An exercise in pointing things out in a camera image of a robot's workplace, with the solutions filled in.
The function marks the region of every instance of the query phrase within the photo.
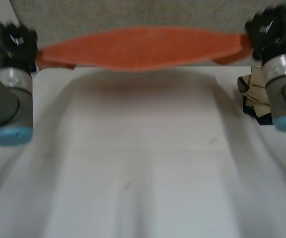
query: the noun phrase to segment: orange towel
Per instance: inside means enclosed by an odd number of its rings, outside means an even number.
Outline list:
[[[252,55],[247,35],[197,28],[139,26],[81,36],[41,49],[39,67],[77,64],[148,71],[213,60],[228,64]]]

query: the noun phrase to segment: gray fabric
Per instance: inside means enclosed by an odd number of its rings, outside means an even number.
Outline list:
[[[10,0],[18,19],[34,27],[39,46],[114,27],[166,24],[244,32],[245,22],[282,0]],[[251,65],[244,60],[241,65]],[[214,65],[205,62],[203,65]]]

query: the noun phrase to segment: white table surface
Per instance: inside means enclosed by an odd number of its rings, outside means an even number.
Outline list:
[[[249,67],[48,69],[0,148],[0,238],[286,237],[286,133],[241,111]]]

